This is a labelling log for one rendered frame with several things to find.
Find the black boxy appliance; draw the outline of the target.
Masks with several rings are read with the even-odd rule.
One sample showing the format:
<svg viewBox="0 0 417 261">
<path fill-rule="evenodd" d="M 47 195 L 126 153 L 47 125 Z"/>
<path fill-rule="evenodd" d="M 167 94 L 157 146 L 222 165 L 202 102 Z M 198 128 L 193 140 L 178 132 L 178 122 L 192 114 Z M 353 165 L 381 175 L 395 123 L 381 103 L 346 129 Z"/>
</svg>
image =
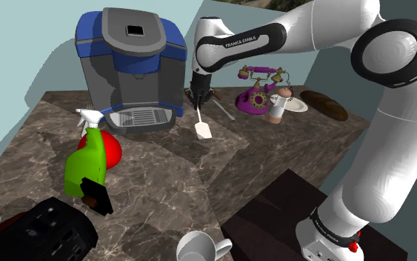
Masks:
<svg viewBox="0 0 417 261">
<path fill-rule="evenodd" d="M 82 212 L 51 197 L 0 224 L 0 261 L 82 261 L 98 238 Z"/>
</svg>

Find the green spray bottle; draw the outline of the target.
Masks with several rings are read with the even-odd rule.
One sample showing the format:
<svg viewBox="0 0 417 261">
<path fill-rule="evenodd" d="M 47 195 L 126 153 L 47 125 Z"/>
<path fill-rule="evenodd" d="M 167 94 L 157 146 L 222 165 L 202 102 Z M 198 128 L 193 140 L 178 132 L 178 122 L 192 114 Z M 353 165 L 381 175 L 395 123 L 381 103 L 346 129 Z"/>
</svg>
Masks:
<svg viewBox="0 0 417 261">
<path fill-rule="evenodd" d="M 97 110 L 76 109 L 80 113 L 82 122 L 87 123 L 86 143 L 68 156 L 64 168 L 64 192 L 68 196 L 82 197 L 84 193 L 80 187 L 83 178 L 88 178 L 93 182 L 104 185 L 107 160 L 104 141 L 99 129 L 99 122 L 104 114 Z"/>
</svg>

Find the white and tan pepper mill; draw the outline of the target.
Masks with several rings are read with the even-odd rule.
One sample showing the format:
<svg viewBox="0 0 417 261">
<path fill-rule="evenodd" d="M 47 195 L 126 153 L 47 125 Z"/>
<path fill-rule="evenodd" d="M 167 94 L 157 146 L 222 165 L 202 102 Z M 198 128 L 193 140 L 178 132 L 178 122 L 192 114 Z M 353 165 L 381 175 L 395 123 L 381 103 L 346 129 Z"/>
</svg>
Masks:
<svg viewBox="0 0 417 261">
<path fill-rule="evenodd" d="M 291 96 L 292 93 L 288 88 L 280 88 L 278 90 L 275 103 L 268 114 L 268 122 L 273 124 L 279 124 L 281 122 L 285 105 Z"/>
</svg>

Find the brown bread loaf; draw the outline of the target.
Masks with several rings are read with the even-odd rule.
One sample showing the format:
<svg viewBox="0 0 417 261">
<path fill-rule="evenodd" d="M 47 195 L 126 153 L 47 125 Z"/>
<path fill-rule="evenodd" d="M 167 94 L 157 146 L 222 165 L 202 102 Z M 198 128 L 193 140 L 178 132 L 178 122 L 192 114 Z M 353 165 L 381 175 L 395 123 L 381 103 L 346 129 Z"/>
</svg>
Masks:
<svg viewBox="0 0 417 261">
<path fill-rule="evenodd" d="M 347 111 L 335 100 L 314 90 L 304 90 L 300 93 L 303 102 L 325 116 L 336 121 L 346 121 Z"/>
</svg>

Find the white plate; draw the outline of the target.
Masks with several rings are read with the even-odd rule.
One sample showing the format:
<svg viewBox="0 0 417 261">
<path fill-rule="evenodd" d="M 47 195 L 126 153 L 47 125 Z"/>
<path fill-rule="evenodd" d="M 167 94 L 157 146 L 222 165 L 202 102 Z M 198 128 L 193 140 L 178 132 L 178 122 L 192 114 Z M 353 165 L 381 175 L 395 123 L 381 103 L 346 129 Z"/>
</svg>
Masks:
<svg viewBox="0 0 417 261">
<path fill-rule="evenodd" d="M 276 100 L 277 95 L 272 95 L 270 97 L 270 101 L 274 104 L 275 100 Z M 308 106 L 301 100 L 297 99 L 296 97 L 294 98 L 289 98 L 286 105 L 285 105 L 285 109 L 284 111 L 291 111 L 291 112 L 296 112 L 296 113 L 302 113 L 307 111 Z"/>
</svg>

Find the dark robot stand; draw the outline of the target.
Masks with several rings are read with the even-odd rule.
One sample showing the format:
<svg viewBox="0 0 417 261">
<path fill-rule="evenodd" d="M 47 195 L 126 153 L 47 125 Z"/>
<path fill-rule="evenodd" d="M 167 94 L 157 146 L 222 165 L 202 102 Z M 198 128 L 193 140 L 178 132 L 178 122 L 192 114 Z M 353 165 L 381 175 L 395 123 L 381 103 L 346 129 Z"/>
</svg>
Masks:
<svg viewBox="0 0 417 261">
<path fill-rule="evenodd" d="M 296 225 L 326 198 L 286 170 L 221 226 L 233 243 L 233 261 L 307 261 L 296 239 Z"/>
</svg>

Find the red ball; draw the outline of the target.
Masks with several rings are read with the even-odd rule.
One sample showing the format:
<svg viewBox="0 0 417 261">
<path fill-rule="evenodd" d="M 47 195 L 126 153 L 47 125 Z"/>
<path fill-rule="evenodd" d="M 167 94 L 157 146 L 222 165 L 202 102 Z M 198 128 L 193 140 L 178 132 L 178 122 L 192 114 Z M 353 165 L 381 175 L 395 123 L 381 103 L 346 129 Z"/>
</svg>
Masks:
<svg viewBox="0 0 417 261">
<path fill-rule="evenodd" d="M 86 128 L 86 134 L 80 140 L 83 144 L 70 157 L 77 168 L 104 172 L 115 167 L 121 160 L 122 149 L 118 140 L 105 130 Z"/>
</svg>

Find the purple vintage telephone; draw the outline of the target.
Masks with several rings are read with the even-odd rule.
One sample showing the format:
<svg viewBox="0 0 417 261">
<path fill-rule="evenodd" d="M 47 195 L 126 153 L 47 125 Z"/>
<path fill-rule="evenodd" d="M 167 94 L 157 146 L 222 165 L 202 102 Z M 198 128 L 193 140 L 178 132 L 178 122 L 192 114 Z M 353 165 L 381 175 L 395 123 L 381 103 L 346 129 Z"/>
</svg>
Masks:
<svg viewBox="0 0 417 261">
<path fill-rule="evenodd" d="M 287 75 L 291 96 L 286 98 L 291 101 L 294 98 L 293 88 L 290 85 L 290 74 L 281 67 L 274 69 L 271 67 L 243 66 L 238 72 L 240 79 L 254 81 L 254 85 L 236 97 L 236 107 L 245 113 L 252 115 L 262 115 L 267 112 L 269 96 L 267 95 L 279 82 L 283 82 L 282 74 Z"/>
</svg>

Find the white mug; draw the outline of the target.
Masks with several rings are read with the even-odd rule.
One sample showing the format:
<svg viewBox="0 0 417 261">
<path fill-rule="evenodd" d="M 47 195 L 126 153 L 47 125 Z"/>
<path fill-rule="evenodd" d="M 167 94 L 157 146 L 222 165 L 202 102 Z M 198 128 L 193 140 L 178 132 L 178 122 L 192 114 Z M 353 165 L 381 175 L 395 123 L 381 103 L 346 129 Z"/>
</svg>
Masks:
<svg viewBox="0 0 417 261">
<path fill-rule="evenodd" d="M 213 238 L 203 231 L 191 231 L 179 240 L 176 261 L 218 261 L 232 247 L 230 239 L 214 242 Z"/>
</svg>

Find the white spatula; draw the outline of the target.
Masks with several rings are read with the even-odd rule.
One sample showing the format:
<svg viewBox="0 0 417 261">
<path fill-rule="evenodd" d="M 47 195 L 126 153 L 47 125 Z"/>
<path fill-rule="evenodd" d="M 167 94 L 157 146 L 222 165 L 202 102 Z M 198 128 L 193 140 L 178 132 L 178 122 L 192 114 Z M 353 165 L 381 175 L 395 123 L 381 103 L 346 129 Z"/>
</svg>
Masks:
<svg viewBox="0 0 417 261">
<path fill-rule="evenodd" d="M 194 127 L 196 129 L 196 134 L 197 134 L 198 139 L 211 139 L 212 134 L 210 131 L 210 126 L 206 122 L 202 121 L 199 107 L 196 108 L 196 111 L 197 111 L 199 121 L 194 125 Z"/>
</svg>

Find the blue and grey coffee machine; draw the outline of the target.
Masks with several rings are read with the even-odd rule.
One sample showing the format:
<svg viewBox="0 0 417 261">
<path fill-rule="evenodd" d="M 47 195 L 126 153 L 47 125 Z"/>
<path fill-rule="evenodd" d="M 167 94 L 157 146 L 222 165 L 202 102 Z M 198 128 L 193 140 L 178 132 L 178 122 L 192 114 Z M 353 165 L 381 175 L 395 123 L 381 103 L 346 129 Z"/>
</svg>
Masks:
<svg viewBox="0 0 417 261">
<path fill-rule="evenodd" d="M 106 7 L 81 16 L 75 45 L 93 108 L 114 133 L 167 130 L 184 115 L 187 46 L 173 22 Z"/>
</svg>

